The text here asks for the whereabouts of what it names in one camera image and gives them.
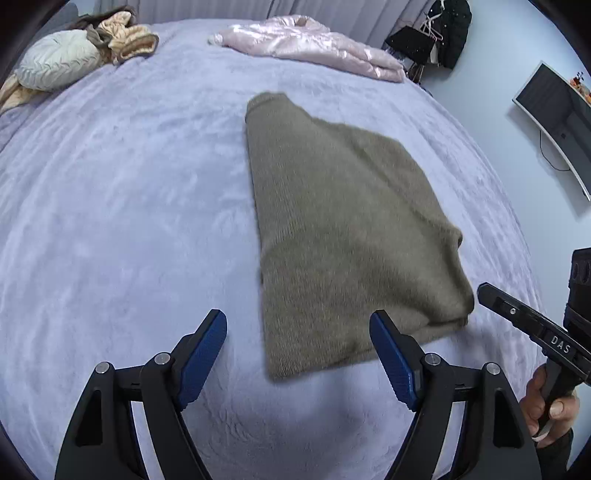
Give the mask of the person right hand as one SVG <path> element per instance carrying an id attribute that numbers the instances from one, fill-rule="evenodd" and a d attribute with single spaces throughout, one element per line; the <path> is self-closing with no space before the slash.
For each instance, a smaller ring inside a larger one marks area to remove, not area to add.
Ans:
<path id="1" fill-rule="evenodd" d="M 546 378 L 546 367 L 541 365 L 527 383 L 526 394 L 519 402 L 531 436 L 539 437 L 539 448 L 545 448 L 566 435 L 580 411 L 580 400 L 575 392 L 556 399 L 547 407 L 542 397 Z"/>

